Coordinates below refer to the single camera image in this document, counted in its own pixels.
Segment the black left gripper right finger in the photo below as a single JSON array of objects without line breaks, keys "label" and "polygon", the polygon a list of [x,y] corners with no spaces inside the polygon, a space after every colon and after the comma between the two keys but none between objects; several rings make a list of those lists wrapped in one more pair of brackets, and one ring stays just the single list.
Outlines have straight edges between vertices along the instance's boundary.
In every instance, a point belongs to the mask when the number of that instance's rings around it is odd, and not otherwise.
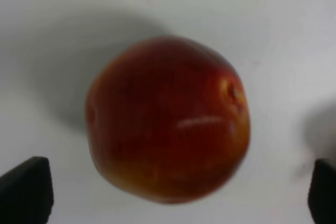
[{"label": "black left gripper right finger", "polygon": [[328,159],[315,161],[308,207],[315,223],[335,224],[335,165]]}]

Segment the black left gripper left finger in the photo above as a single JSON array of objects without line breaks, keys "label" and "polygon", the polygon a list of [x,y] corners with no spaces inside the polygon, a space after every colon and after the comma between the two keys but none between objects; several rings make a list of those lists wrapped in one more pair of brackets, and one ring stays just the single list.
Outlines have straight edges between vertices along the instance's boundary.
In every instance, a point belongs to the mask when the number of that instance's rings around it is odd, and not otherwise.
[{"label": "black left gripper left finger", "polygon": [[1,224],[45,224],[54,205],[49,160],[34,156],[1,176]]}]

